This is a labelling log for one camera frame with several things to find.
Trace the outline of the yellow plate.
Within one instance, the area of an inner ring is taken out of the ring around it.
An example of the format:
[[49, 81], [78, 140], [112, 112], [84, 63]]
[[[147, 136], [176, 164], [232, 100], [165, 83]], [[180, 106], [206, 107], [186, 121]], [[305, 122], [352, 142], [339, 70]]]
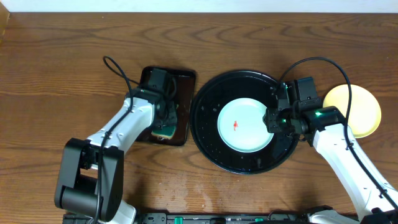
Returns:
[[[351, 84], [351, 109], [348, 126], [355, 138], [369, 136], [381, 123], [381, 107], [374, 95], [365, 88]], [[348, 107], [348, 86], [339, 85], [330, 90], [323, 100], [323, 107], [335, 106], [346, 116]]]

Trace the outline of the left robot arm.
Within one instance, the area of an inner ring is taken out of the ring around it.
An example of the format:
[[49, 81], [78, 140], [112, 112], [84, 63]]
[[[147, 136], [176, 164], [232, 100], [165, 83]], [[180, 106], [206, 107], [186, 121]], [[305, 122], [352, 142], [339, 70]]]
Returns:
[[93, 223], [124, 219], [124, 156], [145, 130], [177, 122], [172, 98], [137, 88], [98, 132], [86, 139], [71, 138], [63, 149], [55, 206], [89, 216]]

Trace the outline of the light blue plate ketchup stain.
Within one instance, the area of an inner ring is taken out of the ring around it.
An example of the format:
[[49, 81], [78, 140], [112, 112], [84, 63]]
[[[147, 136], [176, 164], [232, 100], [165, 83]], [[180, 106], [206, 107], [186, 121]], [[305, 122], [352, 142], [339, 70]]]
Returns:
[[243, 153], [256, 152], [269, 145], [274, 135], [267, 131], [263, 122], [266, 109], [263, 103], [252, 98], [238, 98], [227, 103], [217, 119], [223, 142]]

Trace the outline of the green yellow sponge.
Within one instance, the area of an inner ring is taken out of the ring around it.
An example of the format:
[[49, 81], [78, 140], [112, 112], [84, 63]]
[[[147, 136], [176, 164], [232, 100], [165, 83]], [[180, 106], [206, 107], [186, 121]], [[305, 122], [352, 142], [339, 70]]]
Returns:
[[151, 132], [151, 135], [153, 135], [154, 137], [156, 137], [157, 139], [163, 140], [169, 140], [172, 139], [175, 132], [176, 132], [176, 125], [174, 126], [164, 126], [162, 129], [154, 129]]

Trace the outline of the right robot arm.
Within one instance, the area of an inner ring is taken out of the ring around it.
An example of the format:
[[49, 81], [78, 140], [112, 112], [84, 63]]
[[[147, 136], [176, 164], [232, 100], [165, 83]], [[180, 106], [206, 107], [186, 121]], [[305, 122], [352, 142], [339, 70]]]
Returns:
[[361, 149], [336, 107], [301, 113], [268, 108], [263, 120], [269, 133], [304, 135], [345, 188], [358, 223], [397, 223], [397, 190]]

